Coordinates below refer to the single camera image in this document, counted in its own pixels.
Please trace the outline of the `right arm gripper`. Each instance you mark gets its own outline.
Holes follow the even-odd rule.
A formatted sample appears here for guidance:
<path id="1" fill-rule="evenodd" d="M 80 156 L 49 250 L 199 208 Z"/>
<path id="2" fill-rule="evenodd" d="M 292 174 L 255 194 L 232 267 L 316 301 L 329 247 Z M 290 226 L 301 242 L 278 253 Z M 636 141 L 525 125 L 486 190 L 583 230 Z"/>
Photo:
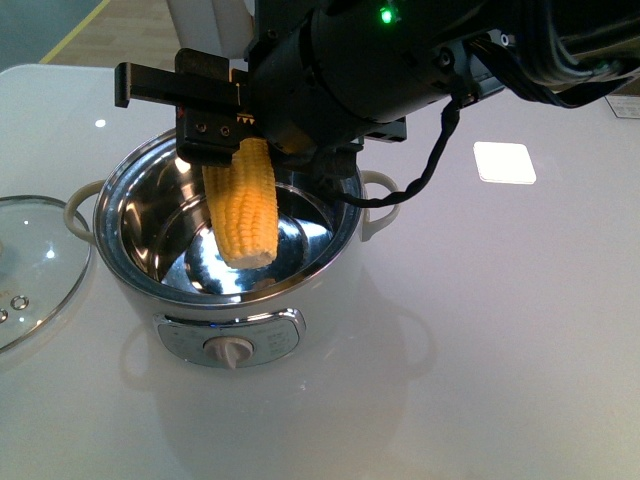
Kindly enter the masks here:
<path id="1" fill-rule="evenodd" d="M 328 198 L 356 176 L 357 138 L 458 90 L 450 49 L 480 29 L 476 1 L 260 1 L 255 12 L 246 71 L 186 48 L 170 72 L 123 62 L 115 103 L 174 106 L 176 152 L 193 165 L 230 165 L 245 139 L 264 138 L 276 168 Z"/>

